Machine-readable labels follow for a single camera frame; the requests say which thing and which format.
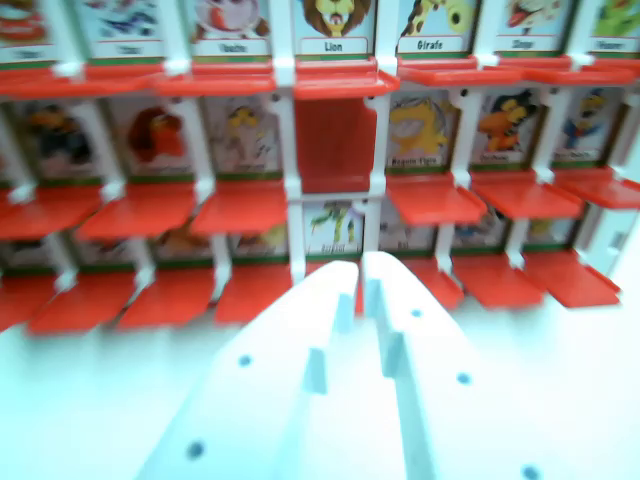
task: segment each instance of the printed name label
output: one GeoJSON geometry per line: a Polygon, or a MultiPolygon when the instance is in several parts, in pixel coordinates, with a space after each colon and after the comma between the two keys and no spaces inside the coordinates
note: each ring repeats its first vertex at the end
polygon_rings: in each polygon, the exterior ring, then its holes
{"type": "Polygon", "coordinates": [[[558,48],[556,35],[498,35],[496,50],[499,52],[545,52],[558,48]]]}
{"type": "Polygon", "coordinates": [[[591,161],[598,160],[600,158],[600,150],[556,150],[553,159],[556,162],[570,162],[570,161],[591,161]]]}
{"type": "Polygon", "coordinates": [[[55,60],[53,45],[34,45],[30,47],[3,47],[2,59],[7,63],[41,62],[55,60]]]}
{"type": "Polygon", "coordinates": [[[640,49],[640,38],[593,37],[592,52],[635,52],[640,49]]]}
{"type": "Polygon", "coordinates": [[[347,53],[369,53],[369,42],[365,37],[354,38],[303,38],[300,40],[302,55],[344,55],[347,53]]]}
{"type": "Polygon", "coordinates": [[[92,52],[95,58],[161,57],[164,55],[160,40],[97,42],[92,45],[92,52]]]}
{"type": "Polygon", "coordinates": [[[241,56],[241,55],[268,55],[269,42],[262,38],[242,40],[200,40],[194,47],[194,55],[209,56],[241,56]]]}
{"type": "Polygon", "coordinates": [[[398,53],[460,52],[464,50],[464,38],[450,37],[401,37],[398,53]]]}

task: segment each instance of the character card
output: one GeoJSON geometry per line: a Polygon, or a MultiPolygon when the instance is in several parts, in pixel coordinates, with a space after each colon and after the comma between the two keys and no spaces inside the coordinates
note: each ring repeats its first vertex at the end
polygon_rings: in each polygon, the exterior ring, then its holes
{"type": "Polygon", "coordinates": [[[267,0],[187,0],[193,56],[258,57],[270,54],[267,0]]]}
{"type": "Polygon", "coordinates": [[[469,54],[476,23],[476,0],[400,0],[398,3],[398,55],[428,58],[469,54]]]}
{"type": "Polygon", "coordinates": [[[392,93],[387,171],[444,168],[453,151],[457,122],[458,110],[446,90],[392,93]]]}
{"type": "Polygon", "coordinates": [[[531,220],[525,240],[527,246],[565,246],[573,236],[575,218],[542,218],[531,220]]]}
{"type": "Polygon", "coordinates": [[[157,0],[74,0],[73,3],[90,58],[117,63],[122,59],[164,56],[157,0]]]}
{"type": "Polygon", "coordinates": [[[255,176],[282,171],[278,118],[257,96],[206,97],[205,107],[217,173],[255,176]]]}
{"type": "Polygon", "coordinates": [[[132,177],[170,177],[193,172],[182,119],[150,96],[108,100],[109,116],[132,177]]]}
{"type": "Polygon", "coordinates": [[[604,0],[591,36],[591,53],[599,57],[637,58],[638,52],[640,1],[604,0]]]}
{"type": "Polygon", "coordinates": [[[496,39],[506,56],[544,56],[562,49],[574,0],[508,0],[496,39]]]}
{"type": "Polygon", "coordinates": [[[41,179],[76,183],[99,177],[98,153],[87,129],[64,102],[19,102],[12,106],[10,118],[41,179]]]}
{"type": "Polygon", "coordinates": [[[309,202],[303,213],[307,255],[362,252],[365,205],[361,202],[309,202]]]}
{"type": "Polygon", "coordinates": [[[521,168],[540,114],[537,90],[501,88],[484,99],[471,159],[472,170],[521,168]]]}
{"type": "Polygon", "coordinates": [[[294,0],[296,54],[309,60],[373,53],[375,0],[294,0]]]}
{"type": "Polygon", "coordinates": [[[420,252],[433,250],[435,228],[406,225],[388,198],[382,200],[379,248],[387,252],[420,252]]]}
{"type": "Polygon", "coordinates": [[[452,247],[457,250],[494,250],[503,245],[508,220],[489,206],[487,213],[476,225],[456,225],[452,247]]]}
{"type": "Polygon", "coordinates": [[[42,0],[0,1],[0,64],[53,62],[42,0]]]}
{"type": "Polygon", "coordinates": [[[276,225],[262,233],[229,235],[229,243],[234,258],[282,257],[289,252],[287,224],[276,225]]]}
{"type": "Polygon", "coordinates": [[[593,166],[606,160],[622,98],[620,88],[576,88],[554,152],[554,166],[593,166]]]}

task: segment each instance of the cartoon character illustration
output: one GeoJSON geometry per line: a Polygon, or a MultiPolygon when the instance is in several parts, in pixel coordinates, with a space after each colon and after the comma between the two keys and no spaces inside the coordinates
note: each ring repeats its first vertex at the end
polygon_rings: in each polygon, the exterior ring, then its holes
{"type": "Polygon", "coordinates": [[[487,151],[518,150],[518,129],[522,123],[538,110],[531,103],[531,91],[523,90],[516,95],[500,95],[491,108],[491,113],[478,123],[478,131],[487,134],[487,151]]]}
{"type": "MultiPolygon", "coordinates": [[[[311,219],[311,233],[314,232],[316,227],[331,220],[336,224],[333,234],[333,243],[340,243],[340,231],[342,230],[342,224],[344,223],[344,219],[347,217],[347,214],[362,216],[361,213],[352,208],[351,202],[348,200],[325,202],[324,214],[311,219]]],[[[349,243],[354,243],[356,241],[355,222],[353,221],[353,218],[350,218],[347,223],[347,235],[349,237],[349,243]]]]}
{"type": "Polygon", "coordinates": [[[15,43],[39,43],[47,30],[37,0],[0,1],[0,39],[15,43]]]}
{"type": "Polygon", "coordinates": [[[85,5],[100,12],[103,37],[155,34],[156,5],[152,0],[93,0],[86,1],[85,5]]]}
{"type": "Polygon", "coordinates": [[[140,111],[127,133],[127,145],[140,163],[151,163],[157,155],[184,155],[180,131],[182,120],[168,114],[162,107],[140,111]]]}
{"type": "Polygon", "coordinates": [[[304,19],[327,37],[344,37],[362,23],[371,0],[302,0],[304,19]]]}
{"type": "Polygon", "coordinates": [[[538,25],[554,20],[565,0],[509,0],[507,26],[522,27],[523,35],[538,25]]]}
{"type": "Polygon", "coordinates": [[[222,38],[269,35],[269,24],[260,16],[258,0],[198,0],[196,13],[192,43],[199,42],[207,33],[222,38]]]}
{"type": "Polygon", "coordinates": [[[578,119],[567,119],[563,132],[567,136],[564,148],[577,148],[581,138],[593,135],[603,123],[591,123],[590,118],[597,115],[607,103],[601,88],[594,88],[580,101],[578,119]]]}
{"type": "Polygon", "coordinates": [[[640,26],[640,12],[631,13],[637,0],[606,0],[600,9],[593,34],[597,37],[624,37],[640,26]]]}
{"type": "Polygon", "coordinates": [[[30,103],[25,108],[27,130],[36,138],[38,153],[43,159],[57,154],[69,156],[73,165],[91,161],[91,147],[80,124],[67,115],[62,107],[49,104],[39,107],[30,103]]]}
{"type": "Polygon", "coordinates": [[[448,143],[445,136],[445,110],[453,109],[446,102],[438,105],[430,98],[401,100],[391,111],[391,140],[399,146],[397,156],[412,150],[436,154],[448,143]]]}
{"type": "Polygon", "coordinates": [[[401,37],[411,37],[421,35],[422,27],[427,20],[427,15],[433,9],[443,7],[447,11],[447,22],[449,28],[456,33],[464,33],[469,30],[473,23],[473,7],[465,0],[416,0],[413,10],[409,14],[407,26],[400,34],[401,37]]]}

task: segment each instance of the cartoon bird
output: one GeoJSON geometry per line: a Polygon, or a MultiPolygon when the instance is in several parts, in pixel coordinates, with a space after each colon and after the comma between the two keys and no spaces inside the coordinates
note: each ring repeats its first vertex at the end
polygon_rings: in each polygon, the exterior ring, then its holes
{"type": "Polygon", "coordinates": [[[473,7],[464,0],[416,0],[413,10],[409,14],[407,26],[401,37],[424,35],[422,28],[427,21],[427,15],[431,10],[437,11],[440,7],[446,9],[449,29],[455,33],[464,33],[473,23],[473,7]]]}
{"type": "Polygon", "coordinates": [[[538,107],[531,104],[529,89],[516,95],[500,95],[491,113],[478,123],[478,131],[489,137],[487,151],[516,150],[520,142],[519,127],[537,110],[538,107]]]}
{"type": "Polygon", "coordinates": [[[198,43],[208,31],[218,36],[248,38],[269,35],[269,24],[260,16],[258,0],[199,0],[196,5],[196,31],[191,38],[198,43]]]}
{"type": "Polygon", "coordinates": [[[593,34],[597,37],[625,37],[640,26],[640,12],[631,13],[637,0],[606,0],[593,34]]]}
{"type": "Polygon", "coordinates": [[[509,0],[509,28],[522,27],[523,35],[538,25],[554,20],[566,0],[509,0]]]}
{"type": "MultiPolygon", "coordinates": [[[[311,219],[311,233],[313,233],[316,227],[320,225],[324,225],[328,221],[333,221],[336,224],[334,234],[333,234],[333,243],[340,243],[341,239],[341,230],[342,224],[344,223],[344,219],[347,217],[347,214],[351,213],[352,215],[361,216],[360,213],[356,212],[351,207],[350,201],[332,201],[325,202],[324,204],[324,213],[320,216],[314,217],[311,219]]],[[[355,238],[355,222],[353,218],[349,219],[347,223],[347,235],[349,237],[349,243],[353,243],[356,241],[355,238]]]]}
{"type": "Polygon", "coordinates": [[[390,114],[391,140],[399,145],[397,156],[412,150],[436,154],[448,143],[443,109],[430,98],[398,103],[390,114]]]}
{"type": "Polygon", "coordinates": [[[127,132],[127,145],[140,163],[151,163],[159,154],[179,157],[185,148],[180,131],[182,120],[162,107],[138,112],[127,132]]]}
{"type": "Polygon", "coordinates": [[[362,23],[371,0],[302,0],[304,19],[326,37],[344,37],[362,23]]]}
{"type": "Polygon", "coordinates": [[[578,119],[568,118],[563,132],[567,136],[564,148],[577,148],[581,138],[588,137],[602,128],[603,123],[591,123],[607,103],[601,88],[594,88],[582,100],[578,110],[578,119]]]}

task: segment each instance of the lion card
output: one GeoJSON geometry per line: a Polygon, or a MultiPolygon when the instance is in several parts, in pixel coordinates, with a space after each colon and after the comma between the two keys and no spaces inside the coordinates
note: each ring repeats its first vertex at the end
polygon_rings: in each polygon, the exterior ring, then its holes
{"type": "Polygon", "coordinates": [[[0,64],[53,62],[42,0],[0,1],[0,64]]]}
{"type": "Polygon", "coordinates": [[[471,51],[479,2],[400,0],[398,55],[465,57],[471,51]]]}
{"type": "Polygon", "coordinates": [[[392,253],[433,251],[434,227],[410,227],[400,217],[396,207],[385,197],[380,211],[379,248],[392,253]]]}
{"type": "Polygon", "coordinates": [[[341,55],[368,58],[373,53],[375,0],[294,0],[293,4],[297,56],[335,60],[341,55]]]}
{"type": "Polygon", "coordinates": [[[446,90],[391,94],[387,171],[419,173],[446,168],[458,110],[446,90]]]}
{"type": "Polygon", "coordinates": [[[484,99],[471,156],[471,170],[522,169],[540,118],[538,90],[500,88],[484,99]]]}
{"type": "Polygon", "coordinates": [[[575,0],[508,0],[496,51],[504,56],[548,56],[563,48],[575,0]]]}
{"type": "Polygon", "coordinates": [[[268,0],[186,0],[189,41],[196,61],[270,55],[268,0]]]}

